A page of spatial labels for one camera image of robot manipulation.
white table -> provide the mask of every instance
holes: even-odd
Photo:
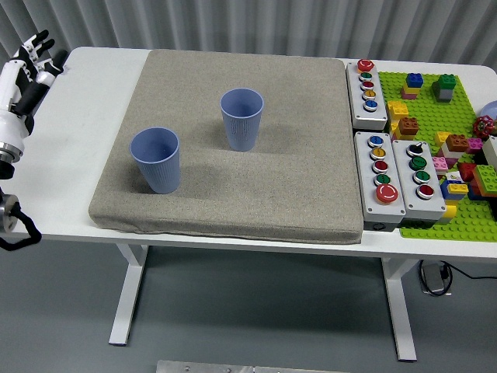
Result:
[[[403,239],[398,230],[364,232],[357,245],[311,245],[184,235],[137,235],[98,228],[88,206],[147,58],[146,50],[82,47],[74,50],[35,116],[26,151],[12,180],[23,211],[45,239],[116,243],[128,261],[109,343],[125,345],[149,245],[255,250],[383,260],[398,358],[415,361],[401,277],[419,259],[497,261],[497,244]],[[459,75],[476,113],[497,99],[497,75],[482,66],[376,61],[379,71]],[[21,223],[9,235],[26,236]]]

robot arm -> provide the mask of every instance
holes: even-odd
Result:
[[[59,51],[53,59],[38,61],[43,52],[54,45],[53,39],[44,41],[47,37],[48,31],[44,30],[29,38],[5,63],[0,74],[0,180],[14,176],[12,164],[23,156],[23,139],[33,132],[33,110],[64,71],[66,51]],[[33,221],[21,212],[17,197],[4,194],[1,189],[0,214],[0,232],[11,232],[19,219],[30,234],[29,239],[16,244],[0,239],[0,247],[20,249],[41,240]]]

blue button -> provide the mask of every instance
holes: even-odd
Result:
[[[364,103],[364,109],[367,111],[375,111],[377,107],[378,103],[376,101],[373,101],[372,99],[369,99]]]

black cable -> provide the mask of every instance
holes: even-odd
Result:
[[[453,266],[452,264],[450,264],[448,262],[442,262],[442,263],[446,264],[449,268],[456,270],[460,274],[463,274],[464,276],[466,276],[467,278],[470,278],[472,280],[485,280],[485,279],[497,280],[496,276],[476,276],[476,277],[474,277],[474,276],[471,276],[471,275],[467,274],[466,272],[460,270],[459,268]]]
[[[460,270],[459,268],[455,267],[454,265],[448,263],[448,262],[445,262],[443,260],[441,260],[441,262],[444,264],[444,266],[446,266],[447,268],[447,278],[449,279],[449,282],[447,283],[447,285],[444,285],[443,286],[443,289],[441,291],[432,291],[429,287],[428,287],[428,284],[426,283],[426,280],[424,278],[424,276],[422,275],[422,264],[423,264],[424,260],[420,260],[419,261],[419,264],[418,264],[418,277],[419,277],[419,281],[421,281],[421,284],[422,286],[431,294],[433,295],[434,297],[440,297],[442,295],[445,295],[449,289],[450,289],[450,286],[452,285],[452,280],[453,280],[453,274],[452,274],[452,269],[456,270],[457,272],[459,272],[460,274],[463,274],[464,276],[466,276],[467,278],[470,278],[472,280],[487,280],[487,279],[490,279],[490,280],[497,280],[497,277],[496,276],[471,276],[470,274],[467,274],[466,272],[464,272],[463,270]]]

gray floor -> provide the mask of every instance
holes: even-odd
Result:
[[[456,263],[497,275],[497,264]],[[495,372],[497,281],[404,279],[418,361],[397,361],[377,259],[153,247],[127,347],[108,345],[124,258],[44,241],[0,251],[1,372],[155,372],[158,360],[374,372]]]

